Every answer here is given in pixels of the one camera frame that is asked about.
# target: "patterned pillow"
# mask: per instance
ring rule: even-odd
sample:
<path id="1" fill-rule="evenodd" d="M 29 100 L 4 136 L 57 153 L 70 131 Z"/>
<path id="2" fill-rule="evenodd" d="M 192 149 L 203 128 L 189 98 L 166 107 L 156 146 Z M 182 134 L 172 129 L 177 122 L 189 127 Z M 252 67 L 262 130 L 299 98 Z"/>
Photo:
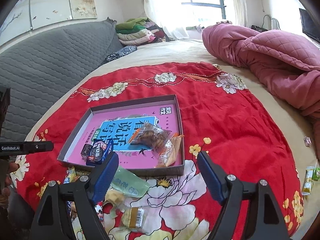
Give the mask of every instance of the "patterned pillow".
<path id="1" fill-rule="evenodd" d="M 105 63 L 108 63 L 110 61 L 113 61 L 115 59 L 118 59 L 118 58 L 121 58 L 123 56 L 126 56 L 126 55 L 136 51 L 137 49 L 138 49 L 137 46 L 132 46 L 132 45 L 125 46 L 124 48 L 118 50 L 117 52 L 108 55 L 106 57 L 106 59 L 103 61 L 102 65 L 105 64 Z"/>

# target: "gray quilted sofa cover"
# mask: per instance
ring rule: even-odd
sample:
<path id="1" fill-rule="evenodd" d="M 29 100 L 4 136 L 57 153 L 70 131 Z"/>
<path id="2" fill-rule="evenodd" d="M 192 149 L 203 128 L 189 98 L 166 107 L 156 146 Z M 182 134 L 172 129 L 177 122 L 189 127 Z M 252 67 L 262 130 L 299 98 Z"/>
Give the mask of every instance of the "gray quilted sofa cover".
<path id="1" fill-rule="evenodd" d="M 24 141 L 56 101 L 123 48 L 115 26 L 108 18 L 59 27 L 1 53 L 0 84 L 11 88 L 11 104 L 0 141 Z"/>

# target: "painted wall mural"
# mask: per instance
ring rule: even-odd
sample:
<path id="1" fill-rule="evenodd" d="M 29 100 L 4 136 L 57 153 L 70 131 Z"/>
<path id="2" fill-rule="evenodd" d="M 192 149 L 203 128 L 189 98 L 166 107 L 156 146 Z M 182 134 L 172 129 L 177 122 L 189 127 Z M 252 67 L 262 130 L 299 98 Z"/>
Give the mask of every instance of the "painted wall mural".
<path id="1" fill-rule="evenodd" d="M 19 0 L 0 27 L 0 45 L 32 29 L 87 18 L 97 18 L 94 0 Z"/>

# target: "metal screw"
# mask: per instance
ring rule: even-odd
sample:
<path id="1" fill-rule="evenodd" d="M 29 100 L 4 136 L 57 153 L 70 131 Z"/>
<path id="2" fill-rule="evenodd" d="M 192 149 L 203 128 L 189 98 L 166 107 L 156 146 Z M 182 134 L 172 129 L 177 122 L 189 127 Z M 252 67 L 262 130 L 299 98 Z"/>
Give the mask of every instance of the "metal screw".
<path id="1" fill-rule="evenodd" d="M 50 187 L 53 187 L 54 185 L 56 185 L 56 181 L 55 180 L 51 180 L 51 181 L 49 181 L 48 185 Z"/>
<path id="2" fill-rule="evenodd" d="M 234 180 L 236 180 L 236 176 L 233 175 L 233 174 L 229 174 L 229 175 L 227 176 L 227 179 L 228 179 L 228 180 L 231 180 L 231 181 L 234 181 Z"/>
<path id="3" fill-rule="evenodd" d="M 80 181 L 82 181 L 82 182 L 85 182 L 85 181 L 87 181 L 89 179 L 89 177 L 87 176 L 87 175 L 82 175 L 81 177 L 80 177 Z"/>
<path id="4" fill-rule="evenodd" d="M 266 185 L 268 185 L 268 182 L 265 179 L 262 179 L 262 180 L 260 180 L 260 184 L 262 186 L 266 186 Z"/>

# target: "pink book cover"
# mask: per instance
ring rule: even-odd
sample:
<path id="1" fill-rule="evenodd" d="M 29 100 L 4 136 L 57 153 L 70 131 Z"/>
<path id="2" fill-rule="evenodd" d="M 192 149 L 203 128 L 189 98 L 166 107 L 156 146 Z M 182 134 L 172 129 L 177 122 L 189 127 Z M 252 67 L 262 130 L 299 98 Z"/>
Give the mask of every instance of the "pink book cover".
<path id="1" fill-rule="evenodd" d="M 85 160 L 82 159 L 80 153 L 84 144 L 93 144 L 92 137 L 96 134 L 98 139 L 113 138 L 114 151 L 118 154 L 119 165 L 123 168 L 154 168 L 158 160 L 150 148 L 144 145 L 130 146 L 128 143 L 131 135 L 142 126 L 143 121 L 151 122 L 173 133 L 179 132 L 176 107 L 173 104 L 97 113 L 88 122 L 66 161 L 85 165 Z M 172 166 L 177 165 L 181 165 L 181 154 L 178 155 Z"/>

